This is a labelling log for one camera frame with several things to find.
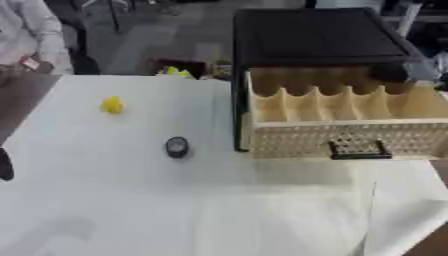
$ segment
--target person's arm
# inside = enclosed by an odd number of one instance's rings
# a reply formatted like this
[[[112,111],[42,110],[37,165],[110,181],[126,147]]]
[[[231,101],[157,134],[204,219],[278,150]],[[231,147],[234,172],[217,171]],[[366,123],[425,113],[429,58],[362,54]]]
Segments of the person's arm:
[[[66,52],[62,25],[43,0],[14,0],[26,27],[36,37],[39,61],[45,73],[57,65],[61,53]]]

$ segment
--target gray carpet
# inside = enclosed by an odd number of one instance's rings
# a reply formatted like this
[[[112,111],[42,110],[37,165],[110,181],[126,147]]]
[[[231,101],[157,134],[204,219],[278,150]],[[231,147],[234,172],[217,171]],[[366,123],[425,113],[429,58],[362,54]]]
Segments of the gray carpet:
[[[372,6],[381,0],[321,0],[321,7]],[[70,7],[53,4],[59,13]],[[215,61],[230,59],[233,14],[243,8],[300,8],[304,0],[221,0],[178,5],[178,16],[138,1],[135,12],[120,12],[121,33],[113,31],[109,10],[100,1],[81,14],[89,32],[90,55],[104,74],[143,75],[149,58]]]

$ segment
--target black object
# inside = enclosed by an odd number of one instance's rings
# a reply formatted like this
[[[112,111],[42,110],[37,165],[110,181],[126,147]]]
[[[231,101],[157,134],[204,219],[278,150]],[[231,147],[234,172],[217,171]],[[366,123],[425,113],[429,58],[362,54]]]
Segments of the black object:
[[[338,146],[334,141],[329,141],[332,160],[355,160],[355,159],[392,159],[392,154],[387,151],[384,144],[380,140],[376,140],[375,144],[378,148],[378,153],[349,153],[341,154],[338,151]]]
[[[234,148],[248,111],[245,72],[253,67],[335,67],[403,63],[417,56],[369,8],[241,10],[233,22]]]
[[[305,1],[305,8],[314,9],[316,8],[317,0],[306,0]]]
[[[183,137],[173,137],[165,143],[165,150],[172,158],[183,158],[188,154],[188,141]]]
[[[14,179],[14,169],[11,160],[3,148],[0,148],[0,179],[4,181]]]
[[[404,83],[409,79],[409,74],[401,63],[386,63],[372,66],[369,77],[379,81]]]
[[[174,0],[174,2],[179,4],[184,3],[202,3],[202,2],[218,2],[220,0]]]
[[[75,48],[69,48],[74,73],[76,75],[99,75],[101,70],[98,63],[89,56],[87,47],[87,31],[84,24],[78,19],[59,18],[64,26],[76,31],[77,42]]]

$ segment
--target yellow toy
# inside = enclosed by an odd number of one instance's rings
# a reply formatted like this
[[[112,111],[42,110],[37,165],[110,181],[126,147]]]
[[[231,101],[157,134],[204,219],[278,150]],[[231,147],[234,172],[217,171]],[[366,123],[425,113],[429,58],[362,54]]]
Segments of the yellow toy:
[[[120,114],[123,111],[123,104],[120,97],[112,96],[101,103],[101,110],[111,114]]]

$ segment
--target white tablecloth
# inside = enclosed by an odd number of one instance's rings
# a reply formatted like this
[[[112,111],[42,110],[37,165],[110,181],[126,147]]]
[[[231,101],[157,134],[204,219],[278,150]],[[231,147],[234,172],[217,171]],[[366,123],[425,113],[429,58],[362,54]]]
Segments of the white tablecloth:
[[[253,161],[230,120],[225,82],[63,77],[5,144],[0,256],[396,256],[448,219],[428,162]]]

